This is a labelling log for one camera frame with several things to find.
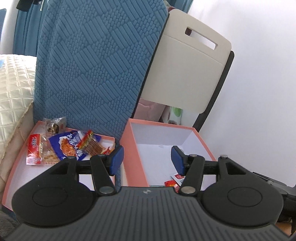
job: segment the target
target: blue textured mattress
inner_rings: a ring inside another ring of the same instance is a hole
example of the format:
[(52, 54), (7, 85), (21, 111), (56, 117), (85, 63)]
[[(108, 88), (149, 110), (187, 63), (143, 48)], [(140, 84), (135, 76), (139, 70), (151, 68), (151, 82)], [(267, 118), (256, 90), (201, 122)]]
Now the blue textured mattress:
[(167, 9), (163, 0), (50, 0), (37, 50), (35, 121), (120, 139)]

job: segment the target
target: quilted mattress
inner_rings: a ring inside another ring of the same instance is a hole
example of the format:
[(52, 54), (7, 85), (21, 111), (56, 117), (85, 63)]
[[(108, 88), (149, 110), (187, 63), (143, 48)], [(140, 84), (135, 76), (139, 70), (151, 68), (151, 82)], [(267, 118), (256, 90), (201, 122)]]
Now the quilted mattress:
[(0, 55), (0, 192), (34, 127), (36, 57)]

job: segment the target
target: open cardboard box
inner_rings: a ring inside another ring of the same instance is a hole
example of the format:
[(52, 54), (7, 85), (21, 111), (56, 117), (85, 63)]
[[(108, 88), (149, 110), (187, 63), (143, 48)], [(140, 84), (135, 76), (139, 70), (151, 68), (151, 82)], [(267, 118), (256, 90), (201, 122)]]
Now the open cardboard box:
[[(134, 187), (161, 186), (172, 180), (177, 171), (170, 151), (178, 146), (186, 155), (198, 154), (215, 161), (198, 132), (191, 127), (129, 119), (120, 139), (124, 147), (122, 185)], [(214, 175), (205, 175), (202, 189), (215, 182)]]
[[(36, 125), (34, 126), (33, 130), (31, 131), (30, 135), (42, 133), (43, 132), (43, 122), (38, 121)], [(114, 137), (108, 137), (108, 136), (101, 136), (100, 143), (104, 147), (113, 146), (115, 144), (115, 138)], [(28, 140), (24, 143), (22, 149), (20, 150), (14, 165), (12, 167), (12, 170), (10, 172), (10, 175), (8, 177), (5, 190), (3, 193), (3, 199), (2, 204), (6, 208), (12, 210), (11, 207), (11, 200), (13, 197), (13, 194), (23, 185), (52, 167), (53, 165), (50, 164), (40, 164), (40, 165), (26, 165), (26, 157), (28, 152)], [(86, 156), (84, 160), (89, 160), (90, 156)], [(114, 177), (110, 177), (112, 182), (115, 183)], [(87, 186), (90, 190), (94, 191), (94, 185), (92, 181), (91, 174), (82, 174), (79, 175), (79, 182), (83, 183), (85, 186)]]

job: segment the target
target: metal screw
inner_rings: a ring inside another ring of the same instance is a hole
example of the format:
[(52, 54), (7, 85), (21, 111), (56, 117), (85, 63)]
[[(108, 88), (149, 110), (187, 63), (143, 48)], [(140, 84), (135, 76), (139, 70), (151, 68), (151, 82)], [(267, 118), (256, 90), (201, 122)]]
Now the metal screw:
[(227, 159), (228, 156), (227, 156), (227, 155), (220, 155), (220, 158), (221, 158), (221, 159)]
[(185, 194), (192, 194), (192, 193), (195, 193), (196, 189), (191, 186), (185, 186), (181, 188), (181, 191), (182, 193), (185, 193)]
[(114, 192), (114, 188), (109, 186), (104, 186), (99, 189), (99, 192), (102, 194), (111, 194)]

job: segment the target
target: blue curtain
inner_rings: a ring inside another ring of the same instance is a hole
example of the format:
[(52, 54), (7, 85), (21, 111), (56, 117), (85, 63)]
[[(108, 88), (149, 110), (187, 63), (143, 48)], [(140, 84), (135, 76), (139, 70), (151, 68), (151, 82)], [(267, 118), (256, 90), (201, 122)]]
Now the blue curtain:
[(18, 11), (13, 54), (37, 55), (38, 40), (46, 12), (47, 1), (43, 0), (43, 4), (32, 4), (28, 12)]
[(193, 0), (167, 0), (167, 1), (171, 6), (177, 9), (180, 9), (186, 13), (188, 13), (189, 8), (193, 2)]
[(6, 8), (0, 9), (0, 41), (1, 41), (1, 33), (4, 24), (4, 19), (6, 15)]

